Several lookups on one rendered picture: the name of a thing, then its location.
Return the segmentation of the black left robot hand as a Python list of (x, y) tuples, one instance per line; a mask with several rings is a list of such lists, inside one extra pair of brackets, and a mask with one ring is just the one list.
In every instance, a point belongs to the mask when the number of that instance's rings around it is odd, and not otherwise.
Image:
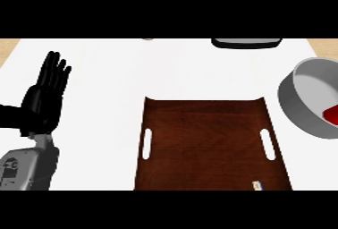
[(53, 132), (59, 123), (69, 72), (66, 60), (60, 59), (59, 52), (50, 51), (20, 106), (0, 105), (0, 128), (19, 129), (22, 137)]

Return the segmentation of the dark brown wooden tray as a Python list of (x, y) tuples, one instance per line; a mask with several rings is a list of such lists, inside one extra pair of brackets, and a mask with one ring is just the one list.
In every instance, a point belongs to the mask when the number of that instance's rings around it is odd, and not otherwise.
[(282, 157), (267, 159), (260, 132), (271, 131), (265, 101), (144, 101), (150, 140), (137, 159), (137, 190), (265, 191), (292, 189)]

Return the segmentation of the grey metal pot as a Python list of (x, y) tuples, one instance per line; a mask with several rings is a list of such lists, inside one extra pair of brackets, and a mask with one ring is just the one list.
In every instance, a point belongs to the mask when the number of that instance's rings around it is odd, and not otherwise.
[(293, 125), (319, 138), (338, 139), (338, 125), (322, 116), (322, 112), (338, 105), (338, 61), (305, 59), (282, 80), (277, 98)]

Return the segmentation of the black and grey appliance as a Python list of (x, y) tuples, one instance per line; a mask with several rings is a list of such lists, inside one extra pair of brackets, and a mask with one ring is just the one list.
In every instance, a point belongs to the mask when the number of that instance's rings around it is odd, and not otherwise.
[(282, 42), (280, 38), (212, 38), (211, 43), (218, 48), (260, 49), (273, 48)]

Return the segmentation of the red object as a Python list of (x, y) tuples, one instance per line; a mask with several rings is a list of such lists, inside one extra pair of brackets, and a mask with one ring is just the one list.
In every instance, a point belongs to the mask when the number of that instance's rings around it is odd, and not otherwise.
[(333, 125), (338, 125), (338, 105), (322, 112), (323, 119)]

